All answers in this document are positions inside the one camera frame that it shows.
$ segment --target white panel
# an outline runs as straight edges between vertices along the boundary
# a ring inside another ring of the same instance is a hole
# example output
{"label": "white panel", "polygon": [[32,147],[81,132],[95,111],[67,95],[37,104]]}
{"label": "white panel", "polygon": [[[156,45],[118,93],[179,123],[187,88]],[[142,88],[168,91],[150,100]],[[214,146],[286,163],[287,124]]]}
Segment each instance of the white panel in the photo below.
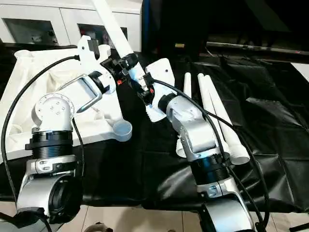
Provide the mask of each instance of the white panel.
{"label": "white panel", "polygon": [[[113,12],[140,14],[142,0],[106,0]],[[0,4],[95,10],[91,0],[0,0]]]}
{"label": "white panel", "polygon": [[[90,10],[60,9],[70,43],[77,45],[81,38],[77,24],[103,26],[98,13]],[[133,51],[140,51],[141,21],[138,14],[113,13],[120,27],[127,28],[127,39]]]}
{"label": "white panel", "polygon": [[[65,26],[61,17],[60,10],[53,7],[39,7],[39,6],[19,6],[19,5],[0,5],[0,18],[11,19],[30,19],[30,20],[45,20],[50,21],[54,29],[55,35],[59,45],[69,45],[69,39]],[[3,22],[0,21],[0,29],[5,33],[1,39],[5,43],[14,43],[8,29]]]}
{"label": "white panel", "polygon": [[309,64],[291,63],[309,81]]}

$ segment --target white tray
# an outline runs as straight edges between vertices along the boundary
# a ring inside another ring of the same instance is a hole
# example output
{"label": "white tray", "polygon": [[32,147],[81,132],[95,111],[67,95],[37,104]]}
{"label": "white tray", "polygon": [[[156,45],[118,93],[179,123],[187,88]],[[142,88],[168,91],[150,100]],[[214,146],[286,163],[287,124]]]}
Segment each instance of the white tray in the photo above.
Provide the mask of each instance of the white tray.
{"label": "white tray", "polygon": [[[110,55],[108,45],[100,45],[102,62]],[[22,87],[39,71],[62,58],[77,55],[77,49],[60,49],[30,52],[21,50],[15,53],[17,62],[0,101],[0,128],[7,112]],[[25,144],[32,137],[31,110],[35,103],[46,93],[55,91],[63,83],[83,74],[80,62],[68,60],[42,75],[24,93],[11,116],[7,135],[6,152],[9,160],[30,156],[31,151],[25,151]],[[116,139],[127,141],[132,135],[132,125],[123,120],[117,93],[103,95],[103,98],[87,111],[75,116],[77,127],[83,138],[83,143],[94,143],[102,140]],[[79,145],[77,134],[73,132],[73,145]]]}

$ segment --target table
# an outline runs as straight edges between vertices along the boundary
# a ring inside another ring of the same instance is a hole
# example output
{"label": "table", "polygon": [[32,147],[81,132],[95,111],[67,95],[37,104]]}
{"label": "table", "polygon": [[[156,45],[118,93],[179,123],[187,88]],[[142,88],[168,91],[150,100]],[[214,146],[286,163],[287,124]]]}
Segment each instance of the table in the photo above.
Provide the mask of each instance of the table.
{"label": "table", "polygon": [[[14,50],[4,48],[0,53]],[[139,59],[145,67],[158,58],[139,54]],[[6,60],[11,59],[0,59],[1,90],[14,66],[14,62],[5,64]],[[202,58],[193,64],[180,58],[171,60],[171,65],[178,88],[183,86],[185,72],[191,72],[193,99],[199,103],[197,74],[209,74],[233,125],[250,132],[245,140],[262,168],[271,211],[309,211],[309,83],[303,76],[289,63],[247,58]],[[151,123],[142,101],[127,85],[117,92],[133,135],[124,143],[109,140],[85,145],[84,204],[183,211],[198,206],[195,181],[187,161],[176,156],[177,134],[168,120]],[[74,148],[78,156],[80,151],[80,147]],[[17,189],[27,159],[9,163]],[[263,211],[262,188],[251,164],[235,167],[235,172]],[[12,200],[3,165],[0,186],[0,200]]]}

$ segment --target black clamp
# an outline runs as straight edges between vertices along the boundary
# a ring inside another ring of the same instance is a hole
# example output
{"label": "black clamp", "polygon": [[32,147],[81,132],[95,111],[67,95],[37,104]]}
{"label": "black clamp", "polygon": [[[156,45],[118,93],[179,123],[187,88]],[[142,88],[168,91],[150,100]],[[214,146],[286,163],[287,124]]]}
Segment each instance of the black clamp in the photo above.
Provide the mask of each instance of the black clamp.
{"label": "black clamp", "polygon": [[100,63],[100,65],[112,74],[117,85],[119,86],[127,81],[129,70],[134,68],[138,62],[139,60],[137,55],[131,53],[118,60],[109,58]]}

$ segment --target white rod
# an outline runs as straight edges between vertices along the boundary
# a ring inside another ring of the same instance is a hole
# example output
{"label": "white rod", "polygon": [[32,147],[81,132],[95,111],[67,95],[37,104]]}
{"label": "white rod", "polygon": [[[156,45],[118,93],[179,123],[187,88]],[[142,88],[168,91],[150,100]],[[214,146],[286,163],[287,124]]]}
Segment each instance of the white rod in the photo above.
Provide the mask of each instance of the white rod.
{"label": "white rod", "polygon": [[[212,105],[214,107],[214,110],[216,112],[216,115],[220,118],[224,119],[228,123],[232,124],[223,104],[221,101],[221,98],[211,80],[211,77],[209,75],[206,75],[204,77],[205,85],[209,91]],[[248,155],[248,152],[246,148],[241,144],[239,137],[237,134],[229,128],[226,124],[223,122],[219,122],[223,136],[225,138],[226,143],[229,146],[230,149],[230,155],[231,155],[231,162],[235,165],[245,164],[250,160],[250,157]]]}
{"label": "white rod", "polygon": [[191,98],[191,73],[189,72],[184,74],[183,92]]}
{"label": "white rod", "polygon": [[[203,102],[204,109],[209,111],[209,112],[211,112],[211,113],[213,113],[213,114],[216,114],[216,112],[214,110],[214,107],[212,105],[211,96],[210,96],[209,91],[207,89],[207,83],[205,81],[204,74],[200,73],[199,75],[197,75],[197,79],[198,79],[198,84],[199,84],[199,88],[200,88],[200,92],[201,92],[201,97],[202,97],[202,102]],[[213,121],[213,123],[214,123],[214,125],[215,125],[215,127],[216,127],[216,129],[218,131],[218,134],[219,134],[220,140],[222,142],[222,146],[223,146],[224,152],[227,152],[227,153],[230,154],[229,147],[228,147],[227,143],[224,140],[224,137],[222,135],[221,128],[220,128],[218,120],[215,119],[212,116],[210,116],[210,118]]]}
{"label": "white rod", "polygon": [[[120,29],[106,0],[92,0],[92,2],[119,56],[122,58],[130,53],[133,53],[129,42]],[[129,71],[129,74],[133,80],[139,82],[138,78],[144,76],[145,72],[140,63],[138,63]]]}

